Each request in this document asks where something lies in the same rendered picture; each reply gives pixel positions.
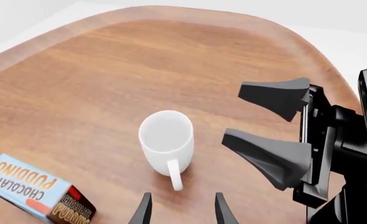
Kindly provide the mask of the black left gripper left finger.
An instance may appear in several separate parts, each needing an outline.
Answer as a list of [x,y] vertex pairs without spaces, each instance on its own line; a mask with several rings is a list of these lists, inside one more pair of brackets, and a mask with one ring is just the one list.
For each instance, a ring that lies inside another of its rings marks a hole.
[[146,192],[128,224],[150,224],[152,216],[152,194]]

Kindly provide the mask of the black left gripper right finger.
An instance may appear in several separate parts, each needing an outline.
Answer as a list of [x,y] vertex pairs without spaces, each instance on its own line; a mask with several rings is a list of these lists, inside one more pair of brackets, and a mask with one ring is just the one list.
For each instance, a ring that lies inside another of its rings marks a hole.
[[239,224],[221,192],[215,194],[215,216],[217,224]]

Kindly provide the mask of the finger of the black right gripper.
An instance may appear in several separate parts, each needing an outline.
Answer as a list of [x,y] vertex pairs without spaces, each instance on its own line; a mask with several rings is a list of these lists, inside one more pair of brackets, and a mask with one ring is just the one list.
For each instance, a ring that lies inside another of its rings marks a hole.
[[281,191],[297,187],[311,164],[309,143],[268,139],[228,128],[222,145],[252,164]]
[[291,122],[296,113],[309,103],[309,88],[308,78],[285,82],[243,82],[238,97]]

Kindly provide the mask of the white mug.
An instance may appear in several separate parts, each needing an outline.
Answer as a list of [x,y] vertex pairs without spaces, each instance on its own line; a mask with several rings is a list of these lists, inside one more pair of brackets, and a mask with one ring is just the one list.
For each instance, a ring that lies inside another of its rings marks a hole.
[[150,166],[170,177],[174,190],[182,190],[181,173],[189,167],[194,152],[190,119],[179,111],[158,111],[141,123],[138,137]]

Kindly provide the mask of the chocolate pudding box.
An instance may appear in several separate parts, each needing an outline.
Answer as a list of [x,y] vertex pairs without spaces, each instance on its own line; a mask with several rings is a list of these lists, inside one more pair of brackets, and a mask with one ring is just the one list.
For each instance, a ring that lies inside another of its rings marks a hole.
[[0,197],[48,224],[89,224],[96,208],[69,182],[0,155]]

